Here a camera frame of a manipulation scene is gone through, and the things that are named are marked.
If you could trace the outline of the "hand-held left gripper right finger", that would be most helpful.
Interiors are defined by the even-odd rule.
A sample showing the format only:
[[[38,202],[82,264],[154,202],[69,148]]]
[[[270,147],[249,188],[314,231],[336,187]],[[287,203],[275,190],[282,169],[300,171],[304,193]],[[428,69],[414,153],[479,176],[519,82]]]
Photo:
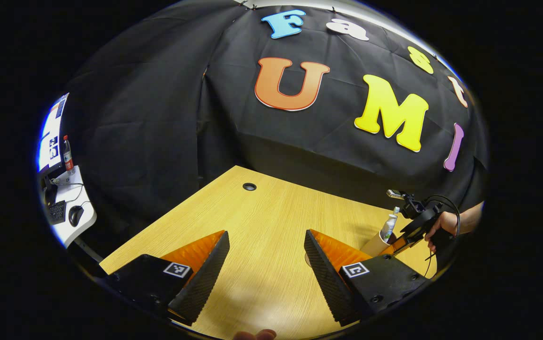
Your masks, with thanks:
[[[390,254],[372,257],[309,229],[304,250],[336,322],[345,326],[398,306],[431,284]]]

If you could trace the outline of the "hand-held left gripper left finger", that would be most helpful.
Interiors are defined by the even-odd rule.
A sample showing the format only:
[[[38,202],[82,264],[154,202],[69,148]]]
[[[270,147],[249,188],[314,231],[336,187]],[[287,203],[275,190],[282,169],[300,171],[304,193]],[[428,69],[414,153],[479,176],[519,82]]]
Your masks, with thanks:
[[[142,254],[99,279],[108,291],[159,318],[191,326],[209,299],[230,250],[226,230],[156,257]]]

